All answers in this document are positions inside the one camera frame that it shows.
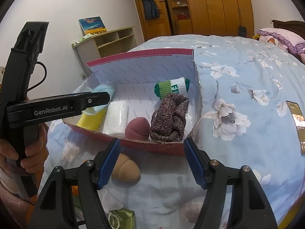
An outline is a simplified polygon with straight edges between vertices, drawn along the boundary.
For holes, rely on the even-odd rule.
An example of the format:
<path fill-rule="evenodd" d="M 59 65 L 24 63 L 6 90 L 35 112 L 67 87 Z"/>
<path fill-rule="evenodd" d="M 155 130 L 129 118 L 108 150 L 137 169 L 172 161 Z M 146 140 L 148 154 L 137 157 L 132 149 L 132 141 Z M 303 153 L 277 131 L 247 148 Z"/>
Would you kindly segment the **person's left hand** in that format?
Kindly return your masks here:
<path fill-rule="evenodd" d="M 49 127 L 45 123 L 39 125 L 38 137 L 25 148 L 26 158 L 21 161 L 22 168 L 30 174 L 36 174 L 39 178 L 44 172 L 44 163 L 49 155 L 49 151 L 47 150 L 48 129 Z M 5 139 L 1 139 L 1 168 L 9 176 L 11 174 L 8 170 L 7 158 L 17 160 L 18 156 L 15 149 Z"/>

